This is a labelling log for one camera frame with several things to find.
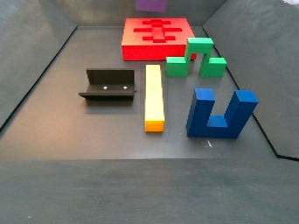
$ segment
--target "wooden block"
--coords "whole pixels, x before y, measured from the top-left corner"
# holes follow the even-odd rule
[[[164,131],[164,92],[159,65],[146,65],[144,131]]]

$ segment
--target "green block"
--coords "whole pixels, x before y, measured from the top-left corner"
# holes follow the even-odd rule
[[[222,77],[227,61],[223,58],[204,58],[200,63],[200,77]]]
[[[211,38],[188,38],[184,56],[188,59],[192,53],[211,53],[212,47]]]
[[[166,58],[166,76],[167,77],[186,77],[190,72],[190,63],[186,62],[184,57]]]

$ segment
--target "toy block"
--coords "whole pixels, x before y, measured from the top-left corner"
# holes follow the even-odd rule
[[[184,57],[188,59],[192,53],[211,54],[214,42],[211,38],[187,38]]]
[[[184,61],[186,66],[182,63],[175,63],[175,58],[166,61],[166,76],[187,76],[190,72],[190,58],[195,53],[203,53],[202,63],[200,63],[200,76],[202,77],[222,77],[224,74],[227,61],[223,58],[211,58],[211,50],[214,47],[214,42],[211,38],[187,38],[187,47],[184,51]]]
[[[166,12],[167,0],[136,0],[135,9],[138,11]]]
[[[128,18],[122,40],[123,59],[183,57],[187,38],[194,38],[194,33],[186,18]]]
[[[164,93],[159,65],[146,65],[144,131],[164,131]]]
[[[227,61],[223,58],[210,58],[208,55],[204,55],[200,63],[200,76],[222,77],[226,67]]]
[[[236,90],[224,115],[211,115],[215,96],[210,88],[195,88],[187,119],[188,137],[238,138],[258,105],[251,90]]]
[[[135,98],[135,70],[119,68],[87,69],[88,90],[79,93],[87,100],[130,100]]]
[[[167,57],[166,61],[166,76],[186,77],[190,63],[186,62],[184,57]]]

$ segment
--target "purple block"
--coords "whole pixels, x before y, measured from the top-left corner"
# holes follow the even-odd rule
[[[167,0],[136,0],[135,9],[138,11],[166,12]]]

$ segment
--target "gray floor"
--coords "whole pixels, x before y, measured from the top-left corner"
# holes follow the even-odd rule
[[[299,164],[150,159],[0,162],[4,224],[298,224]]]
[[[204,37],[200,27],[194,27]],[[80,27],[0,136],[0,159],[103,158],[274,158],[254,118],[238,140],[188,138],[186,121],[194,88],[214,88],[223,114],[236,89],[222,79],[198,75],[202,56],[191,63],[188,78],[164,78],[166,130],[144,133],[146,64],[122,60],[122,27]],[[87,68],[134,68],[132,105],[86,102]]]

